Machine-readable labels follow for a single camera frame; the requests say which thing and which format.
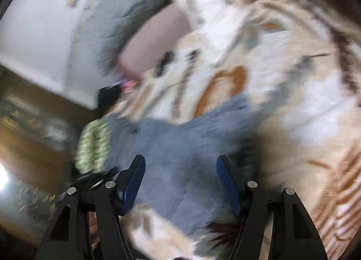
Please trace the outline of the blue denim pants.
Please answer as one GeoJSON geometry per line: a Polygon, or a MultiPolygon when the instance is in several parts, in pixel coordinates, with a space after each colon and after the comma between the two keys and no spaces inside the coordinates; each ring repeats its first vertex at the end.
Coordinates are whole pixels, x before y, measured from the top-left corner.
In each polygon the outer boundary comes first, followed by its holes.
{"type": "Polygon", "coordinates": [[[243,94],[180,125],[145,118],[137,123],[109,115],[111,152],[105,166],[126,169],[144,156],[146,172],[137,203],[146,204],[188,236],[212,222],[234,223],[216,171],[225,155],[247,178],[255,175],[254,113],[243,94]]]}

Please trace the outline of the green white patterned cloth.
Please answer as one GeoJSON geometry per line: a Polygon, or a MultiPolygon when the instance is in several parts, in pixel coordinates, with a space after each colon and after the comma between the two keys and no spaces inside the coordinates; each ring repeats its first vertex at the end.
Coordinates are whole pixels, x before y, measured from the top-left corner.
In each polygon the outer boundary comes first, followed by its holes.
{"type": "Polygon", "coordinates": [[[105,118],[85,125],[75,157],[75,167],[80,174],[100,173],[111,150],[111,130],[105,118]]]}

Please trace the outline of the wooden door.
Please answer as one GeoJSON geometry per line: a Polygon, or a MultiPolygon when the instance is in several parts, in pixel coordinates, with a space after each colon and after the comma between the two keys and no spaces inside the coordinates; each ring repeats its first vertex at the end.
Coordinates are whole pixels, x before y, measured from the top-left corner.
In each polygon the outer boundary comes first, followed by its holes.
{"type": "Polygon", "coordinates": [[[1,68],[1,231],[37,246],[72,179],[91,110],[1,68]]]}

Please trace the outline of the black cloth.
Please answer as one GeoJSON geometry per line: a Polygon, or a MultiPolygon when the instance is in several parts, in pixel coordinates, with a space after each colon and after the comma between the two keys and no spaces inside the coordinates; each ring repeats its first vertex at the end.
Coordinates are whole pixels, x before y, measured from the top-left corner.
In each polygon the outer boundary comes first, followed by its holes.
{"type": "Polygon", "coordinates": [[[121,95],[119,85],[102,88],[98,92],[97,117],[101,118],[117,102],[121,95]]]}

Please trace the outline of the plastic bottle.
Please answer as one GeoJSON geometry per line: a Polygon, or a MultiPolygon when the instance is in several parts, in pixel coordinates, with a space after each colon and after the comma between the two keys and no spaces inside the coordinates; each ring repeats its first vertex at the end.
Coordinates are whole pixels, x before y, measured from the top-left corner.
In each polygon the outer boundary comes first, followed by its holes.
{"type": "Polygon", "coordinates": [[[116,83],[118,87],[120,87],[121,91],[124,91],[126,93],[132,91],[136,86],[138,82],[133,79],[129,79],[127,77],[121,77],[120,80],[116,83]]]}

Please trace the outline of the small black round object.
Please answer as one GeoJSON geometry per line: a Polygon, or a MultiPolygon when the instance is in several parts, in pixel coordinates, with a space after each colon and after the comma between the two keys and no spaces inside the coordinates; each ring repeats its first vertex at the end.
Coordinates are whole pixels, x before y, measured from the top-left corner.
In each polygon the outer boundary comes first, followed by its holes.
{"type": "Polygon", "coordinates": [[[164,73],[165,67],[173,60],[174,52],[167,51],[155,67],[155,76],[160,77],[164,73]]]}

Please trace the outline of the grey quilted pillow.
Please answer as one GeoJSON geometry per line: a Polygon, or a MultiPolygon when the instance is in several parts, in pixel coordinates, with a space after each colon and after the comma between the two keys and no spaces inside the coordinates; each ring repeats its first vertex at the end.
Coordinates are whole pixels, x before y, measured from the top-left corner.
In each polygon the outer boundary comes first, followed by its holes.
{"type": "Polygon", "coordinates": [[[91,65],[109,75],[123,46],[168,1],[88,0],[73,34],[69,67],[91,65]]]}

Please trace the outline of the cream leaf-pattern blanket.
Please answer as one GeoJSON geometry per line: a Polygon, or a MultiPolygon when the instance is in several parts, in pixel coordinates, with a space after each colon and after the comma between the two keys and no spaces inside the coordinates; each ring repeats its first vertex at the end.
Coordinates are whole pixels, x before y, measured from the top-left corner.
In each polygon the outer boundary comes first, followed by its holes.
{"type": "MultiPolygon", "coordinates": [[[[349,3],[173,3],[192,31],[178,40],[162,76],[145,72],[111,115],[180,125],[245,95],[258,168],[251,178],[242,175],[266,190],[293,188],[327,259],[340,258],[360,229],[360,25],[349,3]]],[[[212,222],[188,236],[136,201],[121,224],[151,259],[226,259],[241,225],[233,212],[234,223],[212,222]]]]}

